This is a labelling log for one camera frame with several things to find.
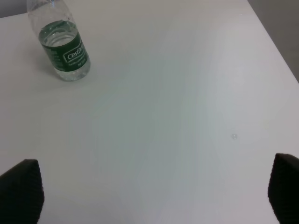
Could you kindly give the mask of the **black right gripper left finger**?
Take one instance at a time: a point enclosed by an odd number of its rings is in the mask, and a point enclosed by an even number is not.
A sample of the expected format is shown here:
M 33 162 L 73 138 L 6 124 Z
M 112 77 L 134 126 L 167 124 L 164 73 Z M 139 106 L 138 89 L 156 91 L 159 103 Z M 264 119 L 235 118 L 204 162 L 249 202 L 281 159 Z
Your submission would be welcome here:
M 36 224 L 44 204 L 38 160 L 25 159 L 0 176 L 0 222 Z

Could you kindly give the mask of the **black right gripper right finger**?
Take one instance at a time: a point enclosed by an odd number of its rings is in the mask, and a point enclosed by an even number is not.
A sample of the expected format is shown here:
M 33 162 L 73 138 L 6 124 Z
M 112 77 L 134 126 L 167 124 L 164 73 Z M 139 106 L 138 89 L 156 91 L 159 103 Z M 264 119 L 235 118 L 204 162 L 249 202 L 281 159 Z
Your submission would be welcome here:
M 281 224 L 299 222 L 299 159 L 277 153 L 272 166 L 268 198 Z

